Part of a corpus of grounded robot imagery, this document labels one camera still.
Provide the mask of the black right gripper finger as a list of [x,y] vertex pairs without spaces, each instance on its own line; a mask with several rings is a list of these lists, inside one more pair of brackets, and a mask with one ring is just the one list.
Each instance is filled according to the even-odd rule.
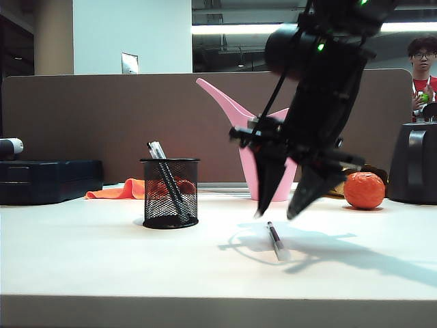
[[285,172],[286,156],[276,148],[258,146],[254,152],[258,178],[258,205],[255,217],[268,209]]
[[346,180],[342,171],[318,171],[302,167],[300,182],[287,208],[287,218],[294,219],[312,202]]

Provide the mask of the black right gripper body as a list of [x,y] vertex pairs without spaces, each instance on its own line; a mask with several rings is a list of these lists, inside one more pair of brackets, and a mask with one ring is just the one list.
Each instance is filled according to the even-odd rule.
[[375,53],[325,33],[276,31],[265,48],[266,64],[282,79],[297,81],[285,119],[260,118],[253,132],[257,170],[284,170],[285,161],[318,170],[362,167],[364,158],[337,150],[361,84]]

